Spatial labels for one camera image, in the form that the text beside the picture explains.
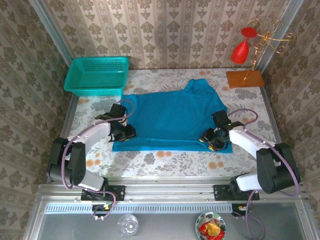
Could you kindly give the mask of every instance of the fruit on plate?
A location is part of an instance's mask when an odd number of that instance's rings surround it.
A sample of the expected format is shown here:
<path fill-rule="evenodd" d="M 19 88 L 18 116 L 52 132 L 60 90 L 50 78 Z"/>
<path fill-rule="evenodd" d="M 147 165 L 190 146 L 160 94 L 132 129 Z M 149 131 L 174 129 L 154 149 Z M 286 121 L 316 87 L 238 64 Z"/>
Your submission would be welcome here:
<path fill-rule="evenodd" d="M 202 232 L 208 240 L 222 240 L 226 234 L 214 221 L 205 222 L 199 227 L 199 231 Z"/>

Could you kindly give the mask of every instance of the floral tablecloth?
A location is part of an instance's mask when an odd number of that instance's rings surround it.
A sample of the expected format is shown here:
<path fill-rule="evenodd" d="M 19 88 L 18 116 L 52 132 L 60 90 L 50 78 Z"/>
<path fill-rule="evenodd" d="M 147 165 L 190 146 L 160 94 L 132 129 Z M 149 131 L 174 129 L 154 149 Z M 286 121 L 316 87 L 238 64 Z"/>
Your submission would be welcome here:
<path fill-rule="evenodd" d="M 267 140 L 275 141 L 268 113 L 259 87 L 229 88 L 226 72 L 233 69 L 164 69 L 130 70 L 123 94 L 147 94 L 183 89 L 190 79 L 206 79 L 215 89 L 228 111 L 240 108 L 255 110 L 259 119 L 248 129 Z M 120 96 L 81 97 L 74 116 L 71 134 L 77 134 L 97 115 L 108 112 Z M 231 117 L 243 123 L 253 113 L 237 113 Z M 235 176 L 255 171 L 255 159 L 241 147 L 233 145 L 233 153 L 192 151 L 128 151 L 112 152 L 107 136 L 96 143 L 86 157 L 88 170 L 107 177 L 140 176 Z"/>

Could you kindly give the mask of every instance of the metal frame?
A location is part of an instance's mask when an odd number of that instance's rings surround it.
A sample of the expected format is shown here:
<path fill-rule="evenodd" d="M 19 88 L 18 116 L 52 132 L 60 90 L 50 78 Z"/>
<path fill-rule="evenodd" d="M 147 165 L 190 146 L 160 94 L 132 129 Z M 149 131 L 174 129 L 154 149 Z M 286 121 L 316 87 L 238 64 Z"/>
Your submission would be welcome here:
<path fill-rule="evenodd" d="M 45 214 L 92 214 L 93 204 L 83 203 L 48 203 Z M 231 214 L 232 203 L 122 203 L 118 202 L 112 214 L 202 214 L 215 212 Z"/>
<path fill-rule="evenodd" d="M 280 20 L 283 23 L 283 27 L 281 29 L 279 29 L 279 31 L 277 31 L 274 34 L 273 37 L 275 39 L 282 39 L 285 36 L 286 32 L 288 31 L 289 26 L 291 25 L 292 21 L 294 20 L 296 14 L 299 11 L 303 2 L 304 2 L 304 0 L 290 0 L 288 5 L 286 6 L 286 9 L 281 17 L 281 20 Z M 280 44 L 279 41 L 275 41 L 273 46 L 275 48 L 277 48 L 279 46 L 279 44 Z M 260 70 L 260 72 L 263 73 L 265 71 L 266 67 L 268 66 L 274 53 L 275 53 L 275 50 L 271 46 L 269 46 L 269 45 L 266 46 L 265 50 L 263 51 L 263 53 L 260 57 L 259 62 L 256 65 L 256 69 Z"/>
<path fill-rule="evenodd" d="M 126 196 L 122 205 L 126 204 L 231 204 L 245 201 L 215 201 L 213 185 L 229 184 L 229 177 L 114 177 L 109 179 L 110 185 L 125 185 Z M 80 201 L 81 189 L 67 190 L 62 184 L 40 184 L 30 216 L 24 239 L 36 240 L 47 204 L 85 205 Z M 294 193 L 293 187 L 286 190 Z M 295 203 L 301 224 L 307 239 L 319 239 L 317 225 L 310 207 L 306 203 L 308 196 L 303 191 L 301 198 L 290 198 L 276 192 L 266 194 L 260 192 L 260 200 L 255 204 Z"/>

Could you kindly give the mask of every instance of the metal bracket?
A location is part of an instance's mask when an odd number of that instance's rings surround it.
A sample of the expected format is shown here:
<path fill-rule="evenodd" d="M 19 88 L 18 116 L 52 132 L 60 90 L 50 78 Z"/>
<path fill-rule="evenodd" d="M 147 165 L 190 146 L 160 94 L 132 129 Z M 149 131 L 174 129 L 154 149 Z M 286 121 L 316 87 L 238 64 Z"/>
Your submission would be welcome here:
<path fill-rule="evenodd" d="M 246 210 L 245 208 L 246 204 L 232 204 L 232 215 L 234 217 L 240 217 L 240 216 L 245 216 L 246 215 Z"/>
<path fill-rule="evenodd" d="M 108 191 L 112 192 L 116 196 L 117 202 L 123 202 L 126 195 L 126 187 L 123 185 L 108 186 Z M 112 202 L 113 197 L 110 194 L 104 193 L 92 193 L 86 190 L 82 190 L 81 202 Z"/>
<path fill-rule="evenodd" d="M 237 198 L 235 198 L 231 192 L 230 186 L 227 184 L 214 185 L 213 194 L 215 201 L 248 201 L 252 191 L 244 191 Z M 260 200 L 259 193 L 255 193 L 252 200 Z"/>

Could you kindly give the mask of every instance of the decorative plate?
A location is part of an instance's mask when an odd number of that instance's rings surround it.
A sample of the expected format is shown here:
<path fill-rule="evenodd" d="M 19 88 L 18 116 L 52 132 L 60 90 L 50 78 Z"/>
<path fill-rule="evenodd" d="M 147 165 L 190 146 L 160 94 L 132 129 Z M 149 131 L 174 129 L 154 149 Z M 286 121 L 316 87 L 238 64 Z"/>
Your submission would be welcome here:
<path fill-rule="evenodd" d="M 204 212 L 200 216 L 198 216 L 195 222 L 195 233 L 198 236 L 199 240 L 208 240 L 207 237 L 199 231 L 199 228 L 207 222 L 215 222 L 221 228 L 222 231 L 227 231 L 226 223 L 219 214 L 212 211 Z"/>

